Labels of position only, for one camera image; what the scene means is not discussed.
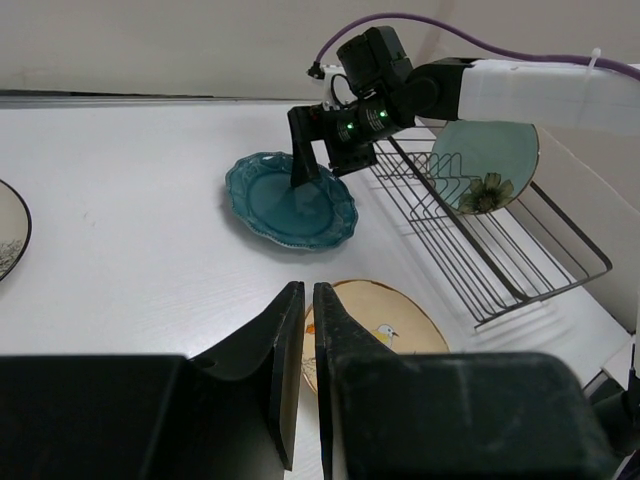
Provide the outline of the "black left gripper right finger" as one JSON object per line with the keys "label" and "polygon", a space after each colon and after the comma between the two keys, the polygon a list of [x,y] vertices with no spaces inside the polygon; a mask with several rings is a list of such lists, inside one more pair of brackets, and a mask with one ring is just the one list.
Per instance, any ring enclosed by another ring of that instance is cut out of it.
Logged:
{"label": "black left gripper right finger", "polygon": [[397,354],[313,291],[328,479],[609,479],[607,436],[569,367],[538,352]]}

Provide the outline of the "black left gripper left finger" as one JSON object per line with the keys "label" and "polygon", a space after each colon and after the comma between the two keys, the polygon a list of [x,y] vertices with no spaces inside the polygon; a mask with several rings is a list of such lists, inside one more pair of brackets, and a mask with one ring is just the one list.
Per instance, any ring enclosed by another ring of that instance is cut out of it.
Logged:
{"label": "black left gripper left finger", "polygon": [[292,281],[254,319],[190,360],[213,387],[194,434],[204,469],[292,468],[304,314],[304,284]]}

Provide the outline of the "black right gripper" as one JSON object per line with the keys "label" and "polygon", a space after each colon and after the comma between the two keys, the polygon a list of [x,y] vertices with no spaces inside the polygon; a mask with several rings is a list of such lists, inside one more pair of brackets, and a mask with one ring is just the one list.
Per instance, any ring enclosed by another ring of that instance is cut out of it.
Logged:
{"label": "black right gripper", "polygon": [[355,100],[329,110],[296,106],[287,113],[292,188],[320,175],[314,141],[324,142],[332,174],[345,176],[377,162],[375,141],[415,125],[415,115],[404,104],[412,64],[392,27],[367,29],[342,45],[338,58]]}

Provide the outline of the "dark teal scalloped plate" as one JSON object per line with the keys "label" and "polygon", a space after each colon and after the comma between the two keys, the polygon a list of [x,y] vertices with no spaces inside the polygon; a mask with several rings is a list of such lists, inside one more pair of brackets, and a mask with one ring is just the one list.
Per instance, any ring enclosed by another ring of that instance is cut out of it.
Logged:
{"label": "dark teal scalloped plate", "polygon": [[349,189],[324,166],[318,179],[293,188],[292,166],[293,156],[284,152],[237,160],[225,175],[232,212],[255,234],[287,248],[340,246],[359,220]]}

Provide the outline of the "light blue flower plate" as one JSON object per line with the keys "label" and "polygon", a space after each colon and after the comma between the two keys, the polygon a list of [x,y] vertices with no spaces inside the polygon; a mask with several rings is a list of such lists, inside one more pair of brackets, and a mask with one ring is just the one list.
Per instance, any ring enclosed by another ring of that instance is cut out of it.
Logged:
{"label": "light blue flower plate", "polygon": [[529,186],[539,150],[532,124],[450,122],[431,150],[428,176],[456,213],[488,214],[509,205]]}

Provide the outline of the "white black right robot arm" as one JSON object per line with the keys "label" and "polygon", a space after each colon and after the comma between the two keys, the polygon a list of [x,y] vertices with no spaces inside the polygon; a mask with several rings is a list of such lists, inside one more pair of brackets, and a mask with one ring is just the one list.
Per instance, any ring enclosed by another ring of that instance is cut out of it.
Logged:
{"label": "white black right robot arm", "polygon": [[346,107],[289,111],[291,186],[319,177],[313,142],[324,143],[331,173],[340,177],[374,165],[374,142],[414,127],[418,117],[638,134],[638,67],[596,55],[481,47],[498,59],[445,58],[413,66],[389,26],[371,27],[344,43],[337,56],[355,99]]}

